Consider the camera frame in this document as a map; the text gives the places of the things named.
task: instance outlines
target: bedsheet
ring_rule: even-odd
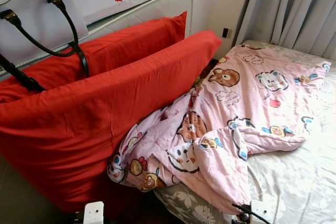
[[[246,41],[268,47],[280,55],[314,66],[325,59],[275,45]],[[319,94],[321,105],[314,119],[320,129],[293,152],[265,153],[248,161],[248,181],[252,199],[276,205],[274,223],[335,223],[336,221],[336,62]],[[166,208],[185,223],[230,223],[223,214],[187,186],[180,183],[155,191]]]

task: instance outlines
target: pink blanket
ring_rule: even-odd
[[[248,156],[292,151],[305,141],[329,68],[236,46],[196,90],[131,129],[108,175],[142,191],[183,182],[237,214],[232,203],[250,203]]]

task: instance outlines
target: white handbag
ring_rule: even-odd
[[[78,41],[86,34],[88,30],[76,0],[0,0],[0,67],[27,89],[43,91],[15,65],[48,54],[68,57],[77,53],[88,76],[88,64]],[[66,44],[72,47],[69,52],[53,51]]]

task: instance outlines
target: pillow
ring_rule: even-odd
[[[186,15],[184,12],[174,18],[151,20],[80,45],[88,60],[90,76],[127,65],[184,39]],[[77,54],[67,58],[52,56],[23,72],[46,90],[85,78]],[[0,82],[0,103],[33,94],[14,77]]]
[[[220,44],[201,32],[128,65],[2,103],[0,152],[63,211],[103,200],[115,217],[134,192],[108,180],[109,157],[132,125],[189,90]]]

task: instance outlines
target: mattress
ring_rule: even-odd
[[[193,13],[193,0],[134,0],[135,3],[142,3],[137,6],[131,6],[129,9],[108,16],[107,11],[104,10],[102,14],[96,14],[95,17],[105,17],[101,20],[94,22],[88,26],[88,34],[79,39],[80,44],[100,38],[107,34],[113,33],[118,30],[125,29],[152,19],[162,17],[174,17],[184,11],[187,11],[186,32],[185,36],[188,37],[191,33],[192,13]],[[67,45],[55,49],[61,51],[68,48]],[[35,64],[43,59],[50,57],[48,54],[33,57],[27,61],[21,62],[16,65],[20,69],[24,69],[32,64]],[[10,75],[0,66],[0,81],[7,79]]]
[[[325,60],[257,41],[245,43],[271,48],[307,66]],[[319,94],[320,107],[314,115],[320,129],[295,151],[260,154],[248,160],[251,197],[276,206],[273,223],[336,222],[336,61],[330,61],[331,69]],[[185,223],[231,223],[232,216],[220,212],[183,184],[156,190],[155,194]]]

